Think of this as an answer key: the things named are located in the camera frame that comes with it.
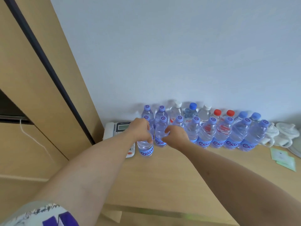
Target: telephone handset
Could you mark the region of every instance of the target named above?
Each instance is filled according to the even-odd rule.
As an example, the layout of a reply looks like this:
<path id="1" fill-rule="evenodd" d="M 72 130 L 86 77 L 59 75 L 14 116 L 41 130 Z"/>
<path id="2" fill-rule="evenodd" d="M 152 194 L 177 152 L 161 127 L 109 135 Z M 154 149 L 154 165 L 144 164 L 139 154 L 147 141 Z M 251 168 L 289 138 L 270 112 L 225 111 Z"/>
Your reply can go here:
<path id="1" fill-rule="evenodd" d="M 106 140 L 110 137 L 116 136 L 122 133 L 125 129 L 128 128 L 130 122 L 118 122 L 118 123 L 106 123 L 106 127 L 104 128 L 103 140 Z M 135 143 L 131 146 L 126 158 L 133 157 L 135 154 Z"/>

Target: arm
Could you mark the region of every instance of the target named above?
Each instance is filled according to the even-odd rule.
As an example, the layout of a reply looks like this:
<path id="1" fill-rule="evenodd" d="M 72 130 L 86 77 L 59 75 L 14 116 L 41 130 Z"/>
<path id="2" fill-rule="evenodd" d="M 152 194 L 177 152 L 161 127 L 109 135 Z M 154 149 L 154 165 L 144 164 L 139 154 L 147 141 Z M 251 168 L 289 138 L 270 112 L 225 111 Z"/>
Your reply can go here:
<path id="1" fill-rule="evenodd" d="M 239 225 L 301 225 L 301 203 L 247 168 L 207 151 L 178 126 L 162 140 L 182 152 Z"/>
<path id="2" fill-rule="evenodd" d="M 34 200 L 47 200 L 67 209 L 79 225 L 95 225 L 107 194 L 130 147 L 152 142 L 149 123 L 136 118 L 121 134 L 82 152 L 55 174 Z"/>

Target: person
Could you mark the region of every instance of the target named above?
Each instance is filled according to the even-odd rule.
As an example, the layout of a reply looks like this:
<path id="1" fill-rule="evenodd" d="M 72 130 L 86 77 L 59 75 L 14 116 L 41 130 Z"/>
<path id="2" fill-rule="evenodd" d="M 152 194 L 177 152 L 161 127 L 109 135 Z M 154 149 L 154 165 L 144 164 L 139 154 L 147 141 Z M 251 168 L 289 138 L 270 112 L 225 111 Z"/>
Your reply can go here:
<path id="1" fill-rule="evenodd" d="M 20 215 L 15 214 L 3 225 L 57 225 L 57 221 L 65 226 L 95 225 L 128 149 L 136 141 L 152 142 L 148 130 L 148 122 L 136 118 L 123 133 L 85 150 L 46 183 L 34 202 L 25 205 L 27 209 L 40 205 L 38 208 L 24 214 L 19 211 Z M 191 143 L 181 127 L 168 126 L 165 132 L 170 133 L 163 141 L 190 160 L 239 225 L 301 225 L 301 203 L 284 190 Z"/>

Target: white bottle cap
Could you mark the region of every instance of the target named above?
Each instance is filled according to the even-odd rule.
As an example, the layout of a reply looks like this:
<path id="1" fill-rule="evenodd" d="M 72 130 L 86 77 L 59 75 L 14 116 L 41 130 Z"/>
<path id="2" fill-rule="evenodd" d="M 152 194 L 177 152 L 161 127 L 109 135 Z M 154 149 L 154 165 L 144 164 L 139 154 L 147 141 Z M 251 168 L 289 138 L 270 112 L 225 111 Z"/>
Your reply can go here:
<path id="1" fill-rule="evenodd" d="M 182 106 L 182 102 L 175 101 L 175 107 L 180 108 Z"/>
<path id="2" fill-rule="evenodd" d="M 203 109 L 206 111 L 209 111 L 209 110 L 211 110 L 211 105 L 204 104 Z"/>

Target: person's left hand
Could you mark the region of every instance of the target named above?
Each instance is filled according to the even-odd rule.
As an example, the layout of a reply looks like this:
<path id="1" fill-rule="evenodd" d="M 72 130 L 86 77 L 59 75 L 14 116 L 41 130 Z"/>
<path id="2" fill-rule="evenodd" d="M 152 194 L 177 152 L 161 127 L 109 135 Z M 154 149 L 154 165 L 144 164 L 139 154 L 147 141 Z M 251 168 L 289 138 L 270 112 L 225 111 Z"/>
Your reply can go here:
<path id="1" fill-rule="evenodd" d="M 130 123 L 126 131 L 132 133 L 134 142 L 147 140 L 148 143 L 152 143 L 153 138 L 148 132 L 149 129 L 150 125 L 147 120 L 144 118 L 136 118 Z"/>

